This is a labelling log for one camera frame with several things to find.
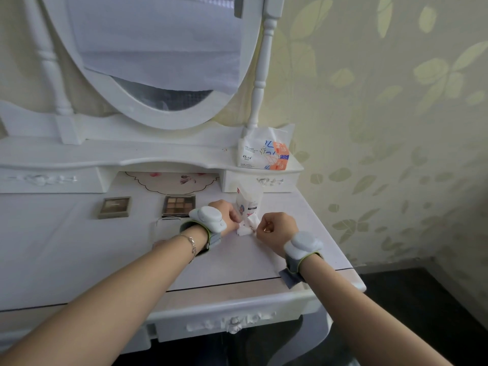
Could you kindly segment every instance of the dark floor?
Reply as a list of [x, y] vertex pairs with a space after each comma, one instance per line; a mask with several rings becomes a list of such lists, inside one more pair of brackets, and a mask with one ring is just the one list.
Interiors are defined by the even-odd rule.
[[[486, 331], [421, 268], [361, 275], [366, 294], [434, 347], [453, 365], [488, 364]], [[301, 319], [241, 330], [158, 343], [151, 349], [120, 356], [114, 366], [181, 365], [265, 366], [299, 329]], [[354, 359], [336, 326], [307, 354], [287, 366], [345, 366]]]

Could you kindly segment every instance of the forearm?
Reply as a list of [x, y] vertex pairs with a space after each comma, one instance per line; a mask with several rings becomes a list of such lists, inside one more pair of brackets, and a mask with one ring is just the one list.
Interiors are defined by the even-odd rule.
[[300, 273], [361, 365], [450, 365], [316, 254], [303, 260]]
[[[207, 241], [201, 226], [184, 234], [197, 251]], [[185, 237], [157, 246], [70, 302], [4, 354], [0, 365], [110, 365], [192, 258]]]

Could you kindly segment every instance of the bracelet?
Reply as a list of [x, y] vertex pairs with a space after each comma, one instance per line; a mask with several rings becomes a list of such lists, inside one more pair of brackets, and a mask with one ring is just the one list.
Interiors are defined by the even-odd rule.
[[191, 238], [189, 236], [186, 236], [186, 235], [180, 235], [180, 236], [184, 236], [186, 239], [188, 239], [188, 241], [190, 242], [190, 244], [192, 246], [191, 252], [193, 253], [193, 258], [190, 261], [190, 263], [192, 263], [193, 260], [195, 259], [195, 257], [197, 256], [197, 246], [195, 245], [195, 241], [193, 240], [193, 238]]

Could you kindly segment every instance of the table leg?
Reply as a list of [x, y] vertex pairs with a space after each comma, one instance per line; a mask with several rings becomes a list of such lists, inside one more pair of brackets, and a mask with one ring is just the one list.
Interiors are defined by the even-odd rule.
[[283, 366], [318, 346], [328, 335], [332, 319], [323, 307], [303, 315], [300, 330], [269, 360], [267, 366]]

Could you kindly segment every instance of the person's left hand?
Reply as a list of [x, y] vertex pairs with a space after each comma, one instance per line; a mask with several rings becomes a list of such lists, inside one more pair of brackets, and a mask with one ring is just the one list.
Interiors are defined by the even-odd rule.
[[210, 207], [217, 208], [220, 213], [222, 213], [222, 219], [227, 224], [227, 228], [221, 233], [222, 237], [227, 235], [229, 232], [237, 230], [239, 228], [239, 222], [241, 222], [242, 219], [231, 203], [220, 199], [219, 201], [211, 202], [208, 205]]

